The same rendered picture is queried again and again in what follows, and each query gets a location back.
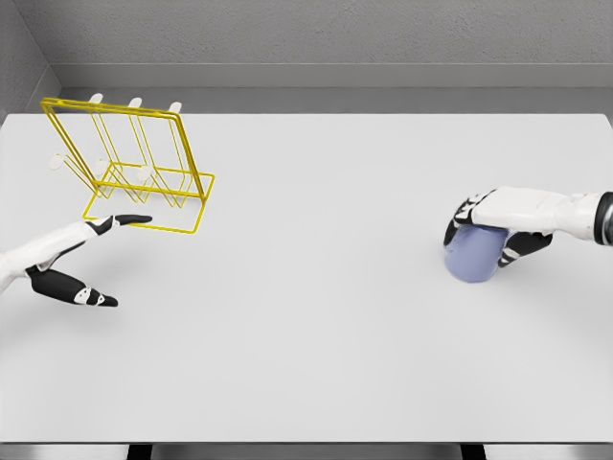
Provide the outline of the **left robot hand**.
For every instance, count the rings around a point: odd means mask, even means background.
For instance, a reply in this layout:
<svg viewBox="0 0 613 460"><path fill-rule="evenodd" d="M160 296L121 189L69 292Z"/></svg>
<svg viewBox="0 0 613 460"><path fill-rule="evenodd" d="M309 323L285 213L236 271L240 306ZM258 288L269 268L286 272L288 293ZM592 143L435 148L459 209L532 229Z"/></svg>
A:
<svg viewBox="0 0 613 460"><path fill-rule="evenodd" d="M0 252L0 295L18 278L28 279L40 295L73 305L116 308L116 298L103 294L83 281L53 269L65 254L118 226L152 221L147 215L111 215L83 220Z"/></svg>

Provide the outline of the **pale blue cup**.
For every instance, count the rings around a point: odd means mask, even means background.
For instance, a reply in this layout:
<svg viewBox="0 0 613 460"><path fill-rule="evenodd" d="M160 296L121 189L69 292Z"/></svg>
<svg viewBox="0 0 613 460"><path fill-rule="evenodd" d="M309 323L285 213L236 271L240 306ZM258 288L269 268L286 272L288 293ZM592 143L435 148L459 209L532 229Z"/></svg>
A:
<svg viewBox="0 0 613 460"><path fill-rule="evenodd" d="M496 272L510 231L480 225L463 225L445 249L447 270L466 283L483 283Z"/></svg>

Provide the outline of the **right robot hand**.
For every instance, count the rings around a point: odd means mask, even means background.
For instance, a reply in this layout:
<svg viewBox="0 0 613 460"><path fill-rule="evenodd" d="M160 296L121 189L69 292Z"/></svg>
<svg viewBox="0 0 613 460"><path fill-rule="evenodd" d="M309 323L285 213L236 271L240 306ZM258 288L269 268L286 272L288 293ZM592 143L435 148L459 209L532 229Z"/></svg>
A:
<svg viewBox="0 0 613 460"><path fill-rule="evenodd" d="M443 247L458 244L462 230L478 227L500 229L506 235L495 260L499 268L547 247L556 231L579 236L584 228L569 195L513 187L500 187L462 202L447 225Z"/></svg>

